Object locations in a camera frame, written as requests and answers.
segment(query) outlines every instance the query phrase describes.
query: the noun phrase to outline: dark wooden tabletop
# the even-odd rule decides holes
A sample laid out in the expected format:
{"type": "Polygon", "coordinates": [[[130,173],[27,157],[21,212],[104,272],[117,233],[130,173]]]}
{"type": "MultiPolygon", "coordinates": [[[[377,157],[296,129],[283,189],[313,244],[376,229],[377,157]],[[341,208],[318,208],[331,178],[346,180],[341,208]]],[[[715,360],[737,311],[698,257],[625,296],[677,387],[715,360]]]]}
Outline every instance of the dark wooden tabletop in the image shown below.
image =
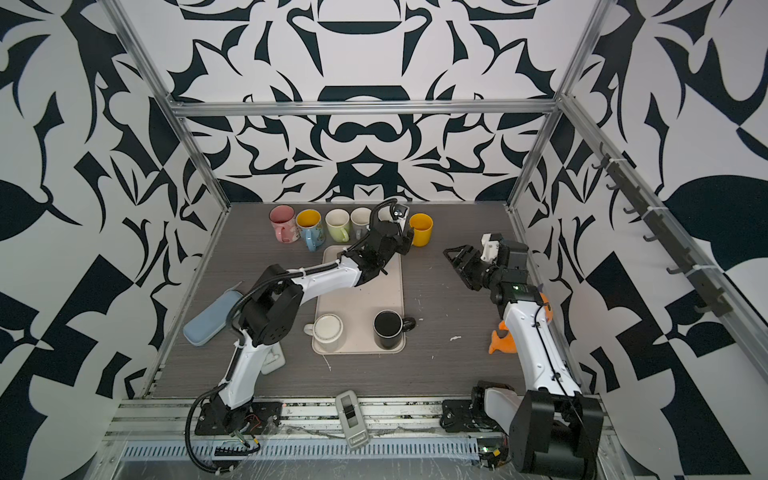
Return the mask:
{"type": "MultiPolygon", "coordinates": [[[[234,204],[215,246],[184,322],[194,318],[236,283],[245,291],[273,263],[283,268],[322,262],[326,244],[309,252],[301,240],[281,244],[268,220],[269,204],[234,204]]],[[[293,205],[298,213],[316,208],[320,213],[354,205],[293,205]]],[[[496,306],[488,291],[467,289],[442,255],[448,247],[467,243],[480,247],[484,233],[501,232],[513,239],[502,203],[415,204],[410,214],[425,213],[435,222],[426,247],[412,247],[402,258],[402,283],[407,316],[418,326],[407,333],[405,349],[386,355],[321,356],[304,334],[314,321],[316,300],[301,306],[290,333],[280,345],[286,365],[259,375],[255,395],[267,397],[336,396],[352,389],[359,396],[468,395],[478,380],[503,382],[521,392],[525,388],[515,354],[488,354],[491,333],[498,326],[496,306]]],[[[224,376],[233,352],[234,335],[226,329],[208,344],[194,347],[181,331],[157,381],[155,398],[194,398],[214,387],[224,376]]]]}

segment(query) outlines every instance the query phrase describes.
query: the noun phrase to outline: black mug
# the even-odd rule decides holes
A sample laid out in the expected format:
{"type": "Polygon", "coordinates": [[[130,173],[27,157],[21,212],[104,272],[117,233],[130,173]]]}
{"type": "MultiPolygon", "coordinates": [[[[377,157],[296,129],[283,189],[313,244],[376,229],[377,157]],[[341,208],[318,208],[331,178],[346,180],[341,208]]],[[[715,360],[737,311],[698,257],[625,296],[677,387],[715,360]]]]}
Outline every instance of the black mug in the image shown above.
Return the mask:
{"type": "Polygon", "coordinates": [[[373,320],[373,337],[380,348],[391,350],[400,344],[403,332],[413,330],[415,326],[415,318],[402,318],[397,312],[384,310],[373,320]]]}

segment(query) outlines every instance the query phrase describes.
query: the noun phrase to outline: black mug handle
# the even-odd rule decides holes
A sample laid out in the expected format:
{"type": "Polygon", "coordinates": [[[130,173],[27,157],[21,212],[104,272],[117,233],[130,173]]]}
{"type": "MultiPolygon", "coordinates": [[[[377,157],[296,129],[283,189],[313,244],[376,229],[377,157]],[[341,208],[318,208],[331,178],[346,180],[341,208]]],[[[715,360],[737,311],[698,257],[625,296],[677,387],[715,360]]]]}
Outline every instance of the black mug handle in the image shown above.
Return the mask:
{"type": "Polygon", "coordinates": [[[410,330],[413,330],[414,327],[416,327],[416,319],[412,316],[407,316],[406,318],[402,319],[402,331],[408,332],[410,330]]]}

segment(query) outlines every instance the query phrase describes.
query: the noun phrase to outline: mug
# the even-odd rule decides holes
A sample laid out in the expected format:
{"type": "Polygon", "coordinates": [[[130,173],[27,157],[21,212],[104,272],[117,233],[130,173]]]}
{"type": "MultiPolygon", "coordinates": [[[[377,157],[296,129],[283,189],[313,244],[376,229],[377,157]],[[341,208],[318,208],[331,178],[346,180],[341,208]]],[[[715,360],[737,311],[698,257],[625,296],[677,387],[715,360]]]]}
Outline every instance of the mug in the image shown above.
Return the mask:
{"type": "Polygon", "coordinates": [[[324,352],[335,352],[344,344],[344,323],[332,313],[319,317],[315,323],[307,323],[304,333],[314,337],[324,352]]]}
{"type": "Polygon", "coordinates": [[[355,239],[360,240],[363,235],[368,233],[368,222],[371,220],[371,209],[360,207],[352,211],[349,215],[352,220],[352,230],[355,232],[355,239]]]}
{"type": "Polygon", "coordinates": [[[275,229],[275,236],[280,243],[293,243],[299,239],[299,229],[293,217],[293,208],[288,205],[278,205],[270,211],[270,222],[275,229]]]}
{"type": "Polygon", "coordinates": [[[410,225],[413,228],[413,246],[423,247],[429,243],[432,236],[432,218],[427,214],[416,214],[411,217],[410,225]]]}
{"type": "Polygon", "coordinates": [[[310,249],[310,252],[317,250],[317,247],[323,245],[323,242],[326,241],[322,219],[323,217],[320,216],[320,212],[311,208],[302,210],[296,216],[296,223],[298,223],[301,229],[301,236],[306,241],[306,247],[310,249]]]}
{"type": "Polygon", "coordinates": [[[331,210],[326,214],[328,233],[339,243],[349,242],[349,213],[341,208],[331,210]]]}
{"type": "Polygon", "coordinates": [[[415,318],[402,318],[397,312],[383,310],[373,319],[373,338],[380,348],[391,350],[400,344],[403,332],[415,326],[415,318]]]}

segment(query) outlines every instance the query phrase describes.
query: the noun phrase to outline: pink mug handle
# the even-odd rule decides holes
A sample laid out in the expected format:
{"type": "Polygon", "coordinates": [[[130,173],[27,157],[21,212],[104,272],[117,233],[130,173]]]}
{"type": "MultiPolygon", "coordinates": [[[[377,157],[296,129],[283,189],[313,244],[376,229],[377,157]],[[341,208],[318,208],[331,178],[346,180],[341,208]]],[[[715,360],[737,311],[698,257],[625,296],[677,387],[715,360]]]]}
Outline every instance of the pink mug handle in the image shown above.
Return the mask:
{"type": "Polygon", "coordinates": [[[277,227],[275,228],[275,236],[277,237],[277,241],[280,243],[288,243],[285,240],[283,240],[283,230],[285,230],[285,227],[277,227]]]}

